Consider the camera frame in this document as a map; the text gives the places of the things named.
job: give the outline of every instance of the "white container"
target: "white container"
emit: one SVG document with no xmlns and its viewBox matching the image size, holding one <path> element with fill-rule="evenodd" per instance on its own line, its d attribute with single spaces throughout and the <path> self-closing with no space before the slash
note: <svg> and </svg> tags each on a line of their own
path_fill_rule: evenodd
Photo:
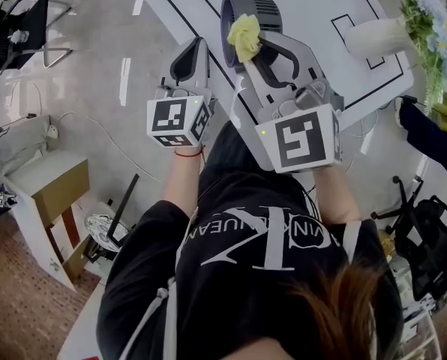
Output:
<svg viewBox="0 0 447 360">
<path fill-rule="evenodd" d="M 401 17 L 371 20 L 349 28 L 345 33 L 345 45 L 353 56 L 369 59 L 408 50 L 413 42 Z"/>
</svg>

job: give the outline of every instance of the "tiled floor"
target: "tiled floor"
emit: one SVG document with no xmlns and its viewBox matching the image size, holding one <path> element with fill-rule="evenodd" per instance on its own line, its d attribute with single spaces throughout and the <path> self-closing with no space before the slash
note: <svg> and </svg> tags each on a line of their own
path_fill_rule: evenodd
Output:
<svg viewBox="0 0 447 360">
<path fill-rule="evenodd" d="M 0 359 L 56 359 L 98 278 L 84 272 L 77 292 L 54 281 L 17 228 L 0 217 Z"/>
</svg>

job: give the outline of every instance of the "chair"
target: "chair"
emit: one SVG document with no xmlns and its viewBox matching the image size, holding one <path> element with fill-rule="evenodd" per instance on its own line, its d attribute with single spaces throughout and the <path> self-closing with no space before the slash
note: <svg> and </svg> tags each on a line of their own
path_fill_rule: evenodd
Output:
<svg viewBox="0 0 447 360">
<path fill-rule="evenodd" d="M 20 69 L 35 54 L 43 53 L 43 65 L 50 68 L 72 53 L 72 49 L 46 47 L 48 28 L 61 19 L 71 6 L 63 1 L 36 0 L 26 12 L 18 16 L 11 12 L 24 0 L 16 0 L 0 22 L 0 75 L 7 69 Z M 64 10 L 47 25 L 49 2 L 62 5 Z M 28 39 L 22 43 L 11 43 L 9 37 L 17 30 L 28 32 Z M 49 63 L 48 52 L 64 52 L 52 63 Z"/>
<path fill-rule="evenodd" d="M 387 226 L 386 231 L 395 231 L 395 250 L 409 263 L 413 297 L 419 301 L 430 293 L 438 300 L 447 291 L 447 226 L 440 220 L 447 205 L 432 196 L 414 207 L 424 184 L 418 176 L 415 180 L 418 187 L 407 201 L 403 182 L 394 176 L 392 181 L 399 185 L 402 206 L 385 214 L 373 212 L 371 217 L 381 220 L 397 216 L 394 225 Z"/>
</svg>

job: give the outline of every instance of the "flower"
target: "flower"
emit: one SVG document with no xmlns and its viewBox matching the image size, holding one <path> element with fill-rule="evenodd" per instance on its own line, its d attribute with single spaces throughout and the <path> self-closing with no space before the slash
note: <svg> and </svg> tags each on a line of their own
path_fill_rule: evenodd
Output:
<svg viewBox="0 0 447 360">
<path fill-rule="evenodd" d="M 447 20 L 433 19 L 432 29 L 439 35 L 439 38 L 447 39 Z"/>
<path fill-rule="evenodd" d="M 447 39 L 431 34 L 427 37 L 427 47 L 431 52 L 438 52 L 443 59 L 447 59 Z"/>
<path fill-rule="evenodd" d="M 447 21 L 447 11 L 441 0 L 416 0 L 418 8 L 442 22 Z"/>
</svg>

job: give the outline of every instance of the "hand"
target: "hand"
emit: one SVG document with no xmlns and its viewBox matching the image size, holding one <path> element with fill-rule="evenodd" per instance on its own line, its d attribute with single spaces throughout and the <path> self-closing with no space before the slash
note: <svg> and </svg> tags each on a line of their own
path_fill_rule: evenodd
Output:
<svg viewBox="0 0 447 360">
<path fill-rule="evenodd" d="M 0 208 L 12 208 L 17 204 L 17 195 L 9 192 L 0 192 Z"/>
</svg>

